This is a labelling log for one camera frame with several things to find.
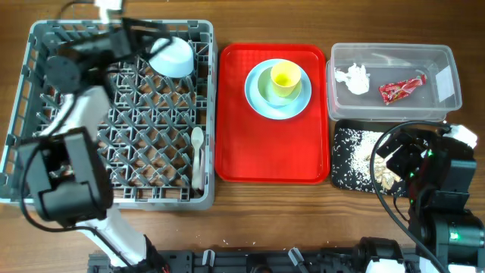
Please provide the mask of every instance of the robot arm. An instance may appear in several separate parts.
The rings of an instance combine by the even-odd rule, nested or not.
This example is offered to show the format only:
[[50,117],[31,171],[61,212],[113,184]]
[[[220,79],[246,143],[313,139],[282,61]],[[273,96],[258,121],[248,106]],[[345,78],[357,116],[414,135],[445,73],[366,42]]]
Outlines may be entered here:
[[[146,49],[158,38],[169,42],[148,53]],[[134,61],[137,55],[148,61],[170,43],[163,25],[123,19],[119,28],[61,45],[48,59],[45,74],[64,94],[63,107],[39,137],[23,140],[17,147],[25,163],[20,205],[27,220],[45,231],[84,233],[123,272],[168,273],[170,269],[148,238],[112,207],[109,176],[96,152],[97,126],[113,98],[110,66]],[[23,203],[26,182],[39,216],[58,222],[62,229],[43,227],[28,216]]]
[[[410,124],[442,129],[438,133],[404,129]],[[380,146],[388,134],[389,139]],[[483,224],[465,209],[477,167],[473,158],[476,144],[477,136],[461,125],[408,122],[389,129],[371,155],[373,182],[375,152],[388,158],[388,169],[404,179],[411,204],[408,229],[397,223],[399,220],[385,204],[384,208],[416,242],[417,254],[432,260],[441,272],[450,264],[485,266]]]

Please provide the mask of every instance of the yellow cup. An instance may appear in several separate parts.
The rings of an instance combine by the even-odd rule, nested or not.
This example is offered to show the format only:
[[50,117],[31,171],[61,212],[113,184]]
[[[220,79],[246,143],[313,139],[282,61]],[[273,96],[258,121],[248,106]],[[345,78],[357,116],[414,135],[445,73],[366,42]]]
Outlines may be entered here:
[[273,91],[277,96],[286,97],[291,94],[301,78],[300,67],[291,61],[281,61],[271,68]]

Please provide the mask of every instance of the white tissue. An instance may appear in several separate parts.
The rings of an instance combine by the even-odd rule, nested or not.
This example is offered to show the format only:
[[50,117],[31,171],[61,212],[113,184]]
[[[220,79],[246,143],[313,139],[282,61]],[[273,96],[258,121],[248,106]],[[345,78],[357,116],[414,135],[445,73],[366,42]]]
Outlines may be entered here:
[[365,73],[365,66],[358,67],[354,63],[349,67],[349,72],[344,73],[335,69],[335,80],[339,83],[346,83],[349,91],[361,95],[369,91],[369,77],[370,74]]

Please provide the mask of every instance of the gray plastic dish rack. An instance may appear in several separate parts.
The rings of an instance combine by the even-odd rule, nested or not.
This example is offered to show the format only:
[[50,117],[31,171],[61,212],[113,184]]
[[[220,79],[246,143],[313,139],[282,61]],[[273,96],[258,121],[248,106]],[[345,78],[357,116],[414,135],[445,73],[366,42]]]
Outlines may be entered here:
[[[150,20],[194,49],[194,72],[182,79],[156,74],[142,59],[117,64],[114,101],[98,125],[98,154],[110,173],[121,209],[196,210],[214,202],[214,116],[217,43],[206,20]],[[34,137],[58,113],[64,97],[45,81],[43,66],[66,41],[105,31],[97,20],[41,20],[32,25],[2,154],[0,202],[18,201],[22,165],[14,148]],[[190,197],[195,127],[205,132],[205,190]]]

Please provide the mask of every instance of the wooden table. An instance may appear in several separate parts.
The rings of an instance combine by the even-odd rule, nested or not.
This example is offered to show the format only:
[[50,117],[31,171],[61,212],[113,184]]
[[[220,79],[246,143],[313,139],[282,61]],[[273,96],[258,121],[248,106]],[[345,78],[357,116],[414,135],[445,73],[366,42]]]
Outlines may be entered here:
[[[62,1],[4,0],[0,4],[1,143],[11,116],[20,64],[32,23],[52,19]],[[207,19],[219,49],[232,42],[309,43],[327,58],[336,42],[406,42],[452,48],[462,85],[463,106],[447,120],[485,137],[485,2],[418,0],[237,1],[130,0],[126,16]],[[70,9],[66,18],[95,18],[94,8]],[[468,208],[485,220],[485,145]],[[406,200],[400,200],[406,210]],[[217,180],[214,206],[205,212],[124,212],[158,249],[317,249],[353,246],[361,237],[386,237],[410,244],[376,196],[332,187],[232,184]],[[78,233],[48,234],[28,225],[15,207],[0,206],[0,271],[86,272],[98,248]]]

